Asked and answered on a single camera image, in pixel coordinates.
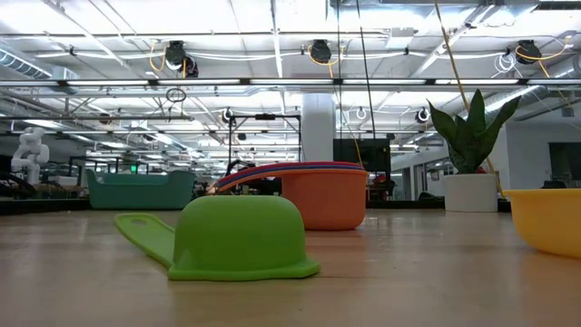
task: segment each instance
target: metal beam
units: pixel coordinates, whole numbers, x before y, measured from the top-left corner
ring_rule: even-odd
[[[359,39],[359,31],[342,31],[340,33],[341,38],[346,39]],[[293,31],[293,32],[280,32],[280,36],[307,36],[311,38],[332,38],[337,37],[337,32],[311,32],[311,31]],[[363,32],[366,38],[376,37],[376,38],[388,38],[384,32],[381,31],[368,31]],[[188,40],[196,37],[232,37],[232,36],[243,36],[243,37],[270,37],[272,36],[272,31],[264,32],[217,32],[217,33],[159,33],[159,34],[121,34],[123,39],[150,39],[150,40],[160,40],[169,41],[175,39]],[[0,38],[10,41],[23,41],[23,40],[63,40],[68,42],[71,39],[83,39],[86,38],[85,34],[18,34],[18,33],[4,33],[0,34]],[[118,39],[118,34],[94,34],[94,38],[98,40],[110,40]]]

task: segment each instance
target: orange bowl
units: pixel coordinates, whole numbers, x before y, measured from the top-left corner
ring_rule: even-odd
[[[332,170],[282,176],[282,196],[300,211],[305,229],[350,230],[365,218],[367,172]]]

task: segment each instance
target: ceiling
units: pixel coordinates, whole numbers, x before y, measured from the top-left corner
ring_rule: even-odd
[[[442,47],[442,32],[433,4],[419,0],[399,1],[397,5],[386,3],[394,2],[361,0],[360,30],[356,1],[340,1],[338,35],[337,2],[333,0],[142,0],[139,5],[133,0],[67,0],[60,2],[66,16],[59,13],[55,9],[59,5],[50,0],[0,0],[0,47],[44,69],[66,67],[82,80],[182,78],[181,72],[173,71],[167,65],[161,71],[155,69],[162,65],[163,48],[172,40],[185,42],[186,52],[199,67],[200,78],[329,78],[330,74],[340,78],[365,78],[366,75],[369,78],[453,78],[448,52]],[[543,56],[560,54],[544,62],[549,68],[578,54],[581,46],[581,36],[578,35],[581,33],[578,31],[581,12],[533,10],[535,1],[506,3],[508,6],[478,6],[478,1],[441,1],[444,28],[450,35],[461,77],[488,79],[541,74],[538,64],[511,63],[519,40],[534,40]],[[466,22],[471,22],[472,26],[466,28]],[[361,42],[360,34],[364,35],[364,42]],[[328,41],[333,53],[331,61],[339,59],[339,48],[342,49],[341,60],[331,67],[331,71],[328,66],[314,64],[310,59],[308,50],[314,39]],[[499,60],[507,49],[511,54],[504,57],[501,64],[508,66],[508,69],[503,69],[499,66]],[[0,79],[28,78],[12,69],[0,67]],[[225,127],[222,113],[226,108],[235,114],[300,114],[303,110],[301,95],[312,92],[292,87],[222,86],[216,93],[211,86],[184,89],[189,97],[172,108],[174,119],[170,122],[148,121],[146,128],[220,130]],[[28,115],[64,113],[68,102],[69,110],[78,106],[74,114],[81,117],[108,113],[143,118],[170,113],[171,103],[162,106],[157,103],[158,98],[165,102],[165,90],[160,88],[155,93],[151,89],[115,87],[109,93],[94,86],[82,88],[77,95],[54,92],[48,88],[31,90],[21,87],[10,91],[56,109],[56,112],[51,112],[27,105],[26,108],[33,109],[24,111]],[[102,95],[89,96],[91,92]],[[108,95],[115,92],[120,95]],[[336,90],[330,88],[325,92],[334,93]],[[340,108],[351,129],[367,130],[372,127],[368,114],[368,92],[364,88],[343,91],[340,98]],[[451,88],[434,88],[429,92],[426,89],[409,88],[394,92],[376,88],[371,92],[376,128],[428,128],[428,125],[415,122],[416,111],[427,106],[427,99],[451,113],[461,111],[461,107],[455,107],[459,93]],[[524,106],[519,112],[537,110],[535,105],[539,104]],[[14,113],[8,107],[8,104],[0,107],[4,115]],[[358,118],[360,110],[365,112],[362,119]],[[175,115],[181,113],[190,118],[175,119]],[[547,115],[547,119],[556,118]],[[135,121],[140,124],[145,120]],[[129,121],[127,124],[115,121],[107,125],[98,121],[61,123],[61,128],[65,130],[79,131],[121,132],[132,128]],[[249,134],[247,140],[237,141],[242,144],[295,144],[298,141],[289,123],[282,120],[249,121],[244,128],[285,130],[287,133]],[[134,150],[151,151],[159,143],[144,140],[142,135],[121,135],[114,134],[114,140],[110,135],[86,134],[84,137],[93,141],[125,143],[128,144],[127,149]],[[202,151],[205,159],[212,158],[209,153],[227,151],[221,145],[227,134],[170,136],[171,144],[185,146],[186,152]],[[360,134],[358,137],[370,137],[370,134]],[[407,141],[408,137],[400,135],[401,139],[395,142]],[[95,148],[93,142],[81,138],[75,140],[90,149]],[[105,144],[97,145],[97,149],[101,147],[104,151],[118,150]],[[174,148],[172,145],[166,148],[163,144],[155,150]],[[270,149],[267,147],[263,149],[263,154],[257,152],[253,158],[241,152],[240,157],[261,158],[259,161],[265,163],[269,159],[279,161],[278,156],[284,160],[296,160],[296,149],[280,148],[276,153],[266,151]],[[163,158],[170,161],[185,159],[186,162],[189,158],[197,159],[166,154]],[[208,160],[208,167],[216,165],[216,162]]]

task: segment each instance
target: potted plant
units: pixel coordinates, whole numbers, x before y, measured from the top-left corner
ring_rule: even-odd
[[[466,120],[458,115],[453,119],[429,103],[434,127],[446,139],[450,161],[458,169],[457,174],[444,178],[446,210],[497,211],[497,177],[494,173],[477,173],[477,169],[492,152],[502,124],[515,113],[519,101],[520,96],[487,117],[482,93],[477,90]]]

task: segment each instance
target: yellow cable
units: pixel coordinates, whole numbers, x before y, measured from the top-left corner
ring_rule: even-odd
[[[440,24],[440,27],[442,29],[442,34],[444,35],[444,42],[446,43],[446,48],[448,49],[448,54],[450,56],[450,63],[452,64],[452,70],[454,71],[454,76],[456,76],[456,81],[458,82],[458,89],[460,90],[460,94],[462,95],[462,101],[464,102],[464,106],[466,106],[466,110],[470,111],[470,104],[468,103],[468,99],[466,98],[466,95],[464,94],[464,87],[462,86],[462,83],[460,82],[460,76],[458,74],[458,69],[456,68],[456,63],[454,62],[454,55],[452,54],[452,48],[450,47],[448,35],[446,34],[446,28],[444,28],[444,23],[442,23],[442,16],[439,12],[438,0],[434,0],[434,6],[436,7],[436,14],[438,14],[439,24]],[[487,164],[488,164],[488,167],[490,168],[490,170],[492,170],[492,173],[497,177],[496,178],[497,188],[498,188],[498,191],[500,192],[500,197],[505,199],[505,195],[502,192],[502,187],[500,186],[500,181],[498,180],[496,170],[494,169],[494,165],[492,165],[490,158],[487,158]]]
[[[545,65],[542,62],[538,62],[538,64],[541,66],[541,69],[543,70],[543,73],[545,73],[545,76],[547,78],[551,78],[551,75],[548,73],[547,69],[545,68]],[[571,103],[569,103],[569,100],[563,95],[563,93],[561,92],[561,90],[556,90],[559,95],[561,95],[561,98],[563,100],[565,100],[567,106],[571,109],[573,109],[573,105],[571,105]]]
[[[153,49],[155,48],[155,42],[152,43],[152,51],[150,51],[150,54],[153,54]],[[160,72],[162,71],[162,69],[165,67],[165,51],[167,50],[167,46],[163,48],[163,57],[162,57],[162,67],[161,68],[157,68],[155,66],[155,64],[153,64],[153,57],[149,57],[149,65],[152,67],[152,69],[156,72]]]
[[[523,58],[526,58],[528,60],[537,60],[537,61],[541,61],[541,60],[548,60],[548,59],[553,59],[553,58],[557,58],[558,56],[562,55],[565,50],[566,50],[566,44],[569,42],[569,39],[565,39],[565,46],[563,46],[563,49],[561,49],[561,51],[559,51],[557,54],[552,54],[550,56],[546,56],[546,57],[533,57],[533,56],[528,56],[525,54],[521,54],[518,49],[522,49],[522,46],[517,46],[517,49],[515,49],[515,52],[517,53],[518,56],[521,56]]]
[[[341,53],[339,54],[339,58],[337,58],[337,60],[335,60],[335,61],[334,61],[334,62],[332,62],[332,63],[326,63],[326,64],[324,64],[324,63],[320,63],[320,62],[316,61],[315,59],[313,59],[312,55],[310,55],[310,49],[311,49],[311,48],[312,48],[312,45],[309,45],[309,47],[307,48],[307,52],[309,53],[309,58],[310,58],[310,60],[311,60],[313,63],[315,63],[315,64],[320,64],[320,65],[327,65],[327,66],[332,66],[332,65],[336,64],[336,63],[339,61],[339,59],[340,59],[341,55],[343,55],[343,48],[341,47]]]

